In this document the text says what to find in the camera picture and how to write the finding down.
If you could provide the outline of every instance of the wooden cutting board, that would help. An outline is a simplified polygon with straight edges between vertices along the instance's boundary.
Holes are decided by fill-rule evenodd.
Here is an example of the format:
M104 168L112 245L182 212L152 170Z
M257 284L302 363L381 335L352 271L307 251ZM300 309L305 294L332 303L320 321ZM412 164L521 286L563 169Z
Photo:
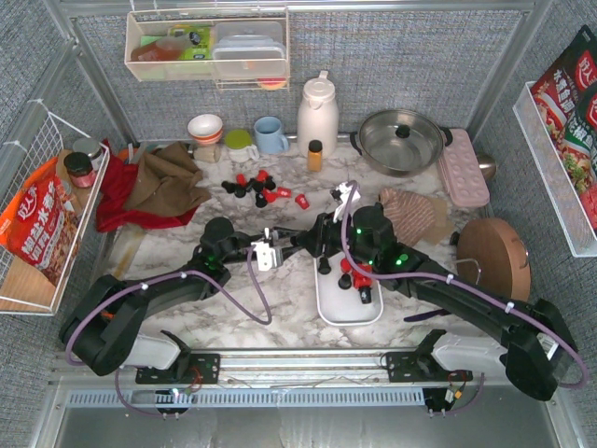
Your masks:
M528 253L519 235L503 219L469 221L460 233L456 258L477 260L481 268L480 286L507 299L528 301L531 292ZM475 284L477 266L472 262L457 266L458 274Z

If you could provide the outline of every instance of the white pitcher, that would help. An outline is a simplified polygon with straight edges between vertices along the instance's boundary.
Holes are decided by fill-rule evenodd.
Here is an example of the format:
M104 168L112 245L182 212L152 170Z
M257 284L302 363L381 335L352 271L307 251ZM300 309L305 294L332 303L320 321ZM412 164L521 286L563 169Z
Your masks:
M336 104L336 88L327 79L327 71L310 79L302 90L302 102L298 108L297 141L300 152L307 156L309 142L319 140L323 144L322 157L336 150L338 140L339 111Z

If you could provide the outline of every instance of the stainless steel pot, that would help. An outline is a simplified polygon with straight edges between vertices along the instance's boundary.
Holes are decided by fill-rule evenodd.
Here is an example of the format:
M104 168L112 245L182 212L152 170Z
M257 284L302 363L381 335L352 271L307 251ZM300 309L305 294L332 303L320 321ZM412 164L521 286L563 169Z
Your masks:
M407 109L378 112L350 137L354 149L374 170L393 177L424 171L439 159L444 145L452 141L448 128Z

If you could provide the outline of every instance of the orange food package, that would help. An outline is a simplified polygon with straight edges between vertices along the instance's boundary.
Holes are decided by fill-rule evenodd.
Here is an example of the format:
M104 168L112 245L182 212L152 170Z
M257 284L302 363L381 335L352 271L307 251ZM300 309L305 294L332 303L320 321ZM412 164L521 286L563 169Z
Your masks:
M62 202L57 161L52 158L35 170L0 216L0 245L37 268L54 286L75 240L77 223Z

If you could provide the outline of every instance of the pink egg tray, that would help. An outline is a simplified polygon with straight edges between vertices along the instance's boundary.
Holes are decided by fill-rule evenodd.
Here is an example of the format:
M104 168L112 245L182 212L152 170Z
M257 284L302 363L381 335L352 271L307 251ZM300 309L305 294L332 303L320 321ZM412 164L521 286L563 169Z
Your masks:
M464 129L451 129L453 142L444 148L437 166L439 177L457 207L478 208L489 202L489 190Z

